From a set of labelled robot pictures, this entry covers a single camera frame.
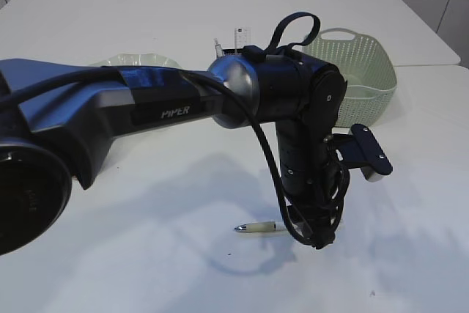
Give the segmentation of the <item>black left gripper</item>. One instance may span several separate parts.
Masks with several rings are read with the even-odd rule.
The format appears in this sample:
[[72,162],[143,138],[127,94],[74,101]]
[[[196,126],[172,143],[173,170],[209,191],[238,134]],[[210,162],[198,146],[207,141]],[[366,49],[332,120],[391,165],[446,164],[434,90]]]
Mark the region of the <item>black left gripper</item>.
[[[308,101],[291,119],[276,123],[284,194],[310,228],[311,245],[320,250],[334,242],[344,209],[350,173],[333,150],[332,129],[347,83],[334,65],[314,72]],[[287,205],[287,230],[305,238],[304,221]]]

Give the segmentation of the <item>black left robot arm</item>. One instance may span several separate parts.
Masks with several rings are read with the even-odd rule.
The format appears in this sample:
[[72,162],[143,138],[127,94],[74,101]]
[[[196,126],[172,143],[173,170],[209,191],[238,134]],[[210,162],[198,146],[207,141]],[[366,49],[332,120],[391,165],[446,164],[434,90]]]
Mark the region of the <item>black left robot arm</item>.
[[1,62],[1,252],[43,234],[62,214],[73,179],[89,188],[113,142],[213,118],[251,126],[284,223],[321,249],[341,220],[350,174],[332,130],[347,83],[330,63],[288,46],[216,59],[206,71]]

